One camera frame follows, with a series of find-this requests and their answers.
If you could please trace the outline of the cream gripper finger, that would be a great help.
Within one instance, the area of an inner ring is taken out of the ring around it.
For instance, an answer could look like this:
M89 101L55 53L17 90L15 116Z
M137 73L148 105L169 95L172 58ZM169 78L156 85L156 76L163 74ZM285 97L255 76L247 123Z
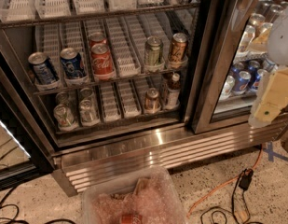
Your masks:
M288 67L264 75L260 81L254 102L254 118L270 123L288 106Z

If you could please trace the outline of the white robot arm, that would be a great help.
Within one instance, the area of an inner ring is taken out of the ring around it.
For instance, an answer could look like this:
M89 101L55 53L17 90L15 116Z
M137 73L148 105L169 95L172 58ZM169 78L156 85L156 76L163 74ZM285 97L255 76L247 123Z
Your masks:
M274 21L267 40L267 57L279 68L264 75L248 118L250 126L268 126L288 106L288 7Z

